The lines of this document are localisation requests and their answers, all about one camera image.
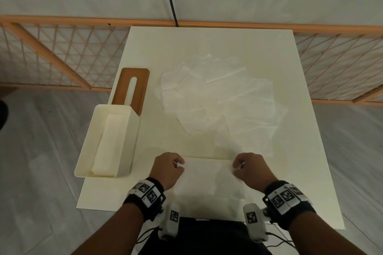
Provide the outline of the black wristband with marker tags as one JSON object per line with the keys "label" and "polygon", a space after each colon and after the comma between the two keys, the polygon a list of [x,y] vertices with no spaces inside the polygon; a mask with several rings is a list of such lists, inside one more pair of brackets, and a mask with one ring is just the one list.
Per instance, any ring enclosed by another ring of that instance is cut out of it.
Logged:
{"label": "black wristband with marker tags", "polygon": [[154,221],[156,216],[162,212],[162,205],[166,200],[162,184],[147,177],[129,190],[122,204],[134,204],[139,208],[144,217],[144,222]]}
{"label": "black wristband with marker tags", "polygon": [[292,222],[305,212],[316,213],[308,197],[294,184],[274,181],[264,190],[262,201],[271,222],[283,230],[289,230]]}

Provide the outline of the dark object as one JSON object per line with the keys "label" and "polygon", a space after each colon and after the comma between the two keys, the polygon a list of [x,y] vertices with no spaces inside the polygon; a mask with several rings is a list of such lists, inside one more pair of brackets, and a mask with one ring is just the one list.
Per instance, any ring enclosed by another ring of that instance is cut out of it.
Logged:
{"label": "dark object", "polygon": [[8,116],[9,116],[8,106],[4,101],[0,100],[0,131],[6,124],[8,120]]}

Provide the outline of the orange wooden lattice fence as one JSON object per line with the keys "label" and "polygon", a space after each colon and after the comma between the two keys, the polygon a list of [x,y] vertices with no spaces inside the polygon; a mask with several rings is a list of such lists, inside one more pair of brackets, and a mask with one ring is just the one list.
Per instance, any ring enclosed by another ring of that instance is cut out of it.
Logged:
{"label": "orange wooden lattice fence", "polygon": [[57,16],[23,16],[0,15],[0,25],[7,28],[24,44],[34,50],[37,56],[42,57],[56,69],[63,72],[77,86],[61,85],[35,85],[35,84],[9,84],[4,87],[26,88],[62,88],[68,90],[85,90],[96,92],[110,92],[110,88],[91,87],[74,70],[59,59],[52,51],[44,46],[35,36],[31,35],[23,24],[48,24],[48,25],[81,25],[81,26],[159,26],[159,27],[205,27],[205,28],[247,28],[247,29],[283,29],[292,30],[294,33],[321,33],[321,34],[357,34],[357,35],[383,35],[383,26],[366,25],[315,25],[315,24],[271,24],[251,22],[212,22],[212,21],[167,21],[147,19],[109,19],[88,17],[57,17]]}

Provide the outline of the person's right forearm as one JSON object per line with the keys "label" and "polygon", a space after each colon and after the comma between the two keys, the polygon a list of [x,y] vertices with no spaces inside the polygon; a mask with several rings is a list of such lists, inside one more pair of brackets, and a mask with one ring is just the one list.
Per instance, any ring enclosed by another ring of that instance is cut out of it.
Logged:
{"label": "person's right forearm", "polygon": [[299,255],[333,254],[336,232],[314,212],[304,211],[297,215],[288,232]]}

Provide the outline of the white tissue sheet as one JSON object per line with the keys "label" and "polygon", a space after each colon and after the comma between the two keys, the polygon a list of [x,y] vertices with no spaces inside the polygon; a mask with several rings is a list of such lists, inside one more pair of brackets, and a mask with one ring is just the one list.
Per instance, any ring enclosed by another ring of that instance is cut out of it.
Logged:
{"label": "white tissue sheet", "polygon": [[172,187],[175,195],[245,199],[243,182],[233,175],[231,160],[184,158],[184,172]]}

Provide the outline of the pile of white tissue sheets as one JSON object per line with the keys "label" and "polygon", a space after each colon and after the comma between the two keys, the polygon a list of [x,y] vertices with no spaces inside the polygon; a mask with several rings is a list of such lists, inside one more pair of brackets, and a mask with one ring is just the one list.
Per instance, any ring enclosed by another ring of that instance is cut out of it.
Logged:
{"label": "pile of white tissue sheets", "polygon": [[287,113],[271,80],[253,77],[237,57],[192,56],[161,74],[154,95],[188,135],[214,133],[214,146],[273,156]]}

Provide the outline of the person's left forearm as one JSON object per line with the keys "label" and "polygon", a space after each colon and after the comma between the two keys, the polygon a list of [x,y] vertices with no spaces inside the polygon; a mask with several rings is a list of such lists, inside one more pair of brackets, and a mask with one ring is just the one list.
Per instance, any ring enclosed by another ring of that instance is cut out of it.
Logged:
{"label": "person's left forearm", "polygon": [[143,224],[141,210],[124,204],[71,255],[131,255]]}

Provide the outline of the cream tissue box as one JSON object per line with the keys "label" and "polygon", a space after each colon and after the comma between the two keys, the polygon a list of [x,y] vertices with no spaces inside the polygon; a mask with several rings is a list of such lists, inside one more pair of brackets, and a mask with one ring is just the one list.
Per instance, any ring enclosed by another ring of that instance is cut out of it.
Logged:
{"label": "cream tissue box", "polygon": [[76,177],[115,179],[131,172],[140,118],[126,105],[95,107],[74,170]]}

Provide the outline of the person's right hand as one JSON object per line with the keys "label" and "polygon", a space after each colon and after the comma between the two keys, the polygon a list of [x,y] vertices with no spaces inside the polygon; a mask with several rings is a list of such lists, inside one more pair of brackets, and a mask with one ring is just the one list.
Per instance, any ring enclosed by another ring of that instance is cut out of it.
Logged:
{"label": "person's right hand", "polygon": [[252,152],[240,153],[237,156],[246,156],[244,177],[242,180],[249,188],[265,193],[265,189],[278,179],[270,170],[263,156]]}

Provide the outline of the person's left hand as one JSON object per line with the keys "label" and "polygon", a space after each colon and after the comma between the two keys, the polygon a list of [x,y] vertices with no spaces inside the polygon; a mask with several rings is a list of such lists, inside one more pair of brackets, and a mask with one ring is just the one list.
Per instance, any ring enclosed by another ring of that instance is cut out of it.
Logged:
{"label": "person's left hand", "polygon": [[184,172],[178,172],[171,164],[172,156],[179,156],[174,152],[165,152],[154,160],[149,177],[157,180],[164,191],[170,190]]}

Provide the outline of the person's dark clothing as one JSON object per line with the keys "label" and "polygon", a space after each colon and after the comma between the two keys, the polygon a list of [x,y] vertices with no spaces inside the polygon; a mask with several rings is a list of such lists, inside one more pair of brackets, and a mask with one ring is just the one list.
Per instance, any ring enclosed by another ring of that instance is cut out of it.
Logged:
{"label": "person's dark clothing", "polygon": [[154,231],[138,255],[272,255],[252,241],[243,222],[180,218],[178,234],[161,240]]}

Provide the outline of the brown wooden slotted box lid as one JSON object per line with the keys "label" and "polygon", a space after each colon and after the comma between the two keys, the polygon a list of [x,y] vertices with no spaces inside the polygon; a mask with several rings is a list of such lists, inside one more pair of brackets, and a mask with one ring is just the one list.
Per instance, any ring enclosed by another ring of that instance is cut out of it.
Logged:
{"label": "brown wooden slotted box lid", "polygon": [[122,68],[117,81],[115,93],[112,98],[112,105],[124,105],[128,87],[132,78],[137,78],[136,87],[133,92],[132,101],[128,105],[141,116],[150,71],[146,68]]}

